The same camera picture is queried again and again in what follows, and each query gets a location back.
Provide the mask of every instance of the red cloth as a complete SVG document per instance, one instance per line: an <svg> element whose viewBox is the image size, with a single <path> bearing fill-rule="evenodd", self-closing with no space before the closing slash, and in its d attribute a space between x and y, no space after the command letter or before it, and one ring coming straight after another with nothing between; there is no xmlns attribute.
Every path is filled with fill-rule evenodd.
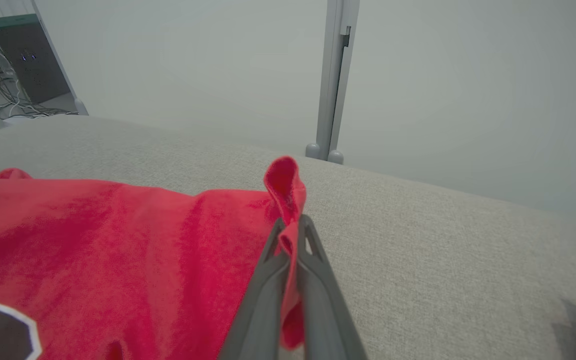
<svg viewBox="0 0 576 360"><path fill-rule="evenodd" d="M0 331L0 351L23 353L2 344L25 336L32 352L16 358L36 359L39 347L46 360L217 358L279 216L282 248L296 248L306 187L295 160L277 159L264 183L268 192L189 196L2 171L0 321L29 334ZM281 309L291 349L304 340L292 255Z"/></svg>

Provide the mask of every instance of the white cable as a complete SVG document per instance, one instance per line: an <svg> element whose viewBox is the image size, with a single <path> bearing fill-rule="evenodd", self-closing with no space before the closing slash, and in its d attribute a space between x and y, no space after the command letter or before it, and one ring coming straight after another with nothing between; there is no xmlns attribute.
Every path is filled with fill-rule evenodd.
<svg viewBox="0 0 576 360"><path fill-rule="evenodd" d="M32 110L34 110L34 112L41 114L41 111L39 111L38 109L35 109L32 105L21 105L19 107L21 109L32 109Z"/></svg>
<svg viewBox="0 0 576 360"><path fill-rule="evenodd" d="M12 110L19 105L19 103L21 103L21 98L19 97L19 94L21 94L21 89L19 88L19 78L14 82L14 86L16 86L17 92L16 92L16 104L14 104L12 107L10 107L10 112L8 113L8 117L12 116Z"/></svg>

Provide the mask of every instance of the red and white cloth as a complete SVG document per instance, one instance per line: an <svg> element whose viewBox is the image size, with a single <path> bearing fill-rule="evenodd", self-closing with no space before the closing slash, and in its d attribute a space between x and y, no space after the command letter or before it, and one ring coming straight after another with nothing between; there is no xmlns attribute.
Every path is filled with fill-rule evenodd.
<svg viewBox="0 0 576 360"><path fill-rule="evenodd" d="M0 172L0 359L217 358L279 217L282 248L297 248L297 163L275 160L263 182L189 196ZM289 349L304 341L296 255L281 308Z"/></svg>

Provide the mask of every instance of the cable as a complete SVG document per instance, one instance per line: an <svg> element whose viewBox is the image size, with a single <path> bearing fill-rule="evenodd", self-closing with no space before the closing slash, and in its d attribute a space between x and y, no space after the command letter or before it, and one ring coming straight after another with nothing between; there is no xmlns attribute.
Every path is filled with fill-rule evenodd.
<svg viewBox="0 0 576 360"><path fill-rule="evenodd" d="M21 89L19 88L19 78L14 82L14 86L16 86L16 89L17 89L16 104L14 104L12 107L10 107L10 112L8 112L8 117L12 116L12 111L15 109L15 107L17 105L19 105L19 103L21 103L21 98L19 97L19 94L21 94Z"/></svg>
<svg viewBox="0 0 576 360"><path fill-rule="evenodd" d="M7 107L9 107L11 104L5 105L4 107L2 107L0 109L0 120L6 120L7 118L2 117L2 110L6 109Z"/></svg>

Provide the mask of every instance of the gray fabric table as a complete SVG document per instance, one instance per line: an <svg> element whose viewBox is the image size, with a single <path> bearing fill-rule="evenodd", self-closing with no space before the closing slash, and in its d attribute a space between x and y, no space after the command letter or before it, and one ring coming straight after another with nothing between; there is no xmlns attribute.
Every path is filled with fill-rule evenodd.
<svg viewBox="0 0 576 360"><path fill-rule="evenodd" d="M92 116L0 130L0 170L186 194L262 191L266 167L279 155ZM576 360L576 221L315 159L297 162L308 189L304 212L371 359Z"/></svg>

